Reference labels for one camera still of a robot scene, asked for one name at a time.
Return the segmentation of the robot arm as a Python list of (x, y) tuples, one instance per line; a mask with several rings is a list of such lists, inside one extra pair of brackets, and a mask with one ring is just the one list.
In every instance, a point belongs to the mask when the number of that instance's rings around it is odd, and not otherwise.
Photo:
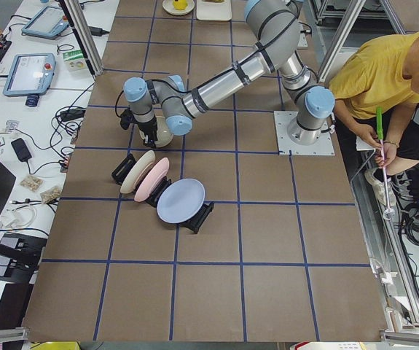
[(297, 14), (283, 1), (248, 1), (244, 15), (257, 38), (252, 53), (189, 91), (179, 75), (128, 79), (123, 87), (128, 108), (120, 115), (121, 128), (137, 125), (144, 145), (155, 148), (159, 127), (154, 106), (160, 105), (169, 131), (183, 136), (192, 130), (196, 117), (262, 75), (279, 71), (284, 89), (298, 108), (295, 121), (289, 125), (290, 138), (297, 144), (314, 144), (324, 120), (332, 113), (335, 98), (329, 89), (314, 82), (312, 71), (299, 57)]

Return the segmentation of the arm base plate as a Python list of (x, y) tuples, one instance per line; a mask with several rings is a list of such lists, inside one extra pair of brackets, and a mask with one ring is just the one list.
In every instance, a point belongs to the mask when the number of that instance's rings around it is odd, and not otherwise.
[(308, 47), (308, 41), (307, 41), (305, 31), (306, 31), (305, 27), (303, 26), (302, 23), (300, 23), (300, 35), (299, 35), (299, 42), (298, 42), (298, 45), (297, 45), (299, 49)]
[(280, 155), (335, 156), (326, 119), (316, 131), (302, 129), (296, 111), (274, 111), (275, 132)]

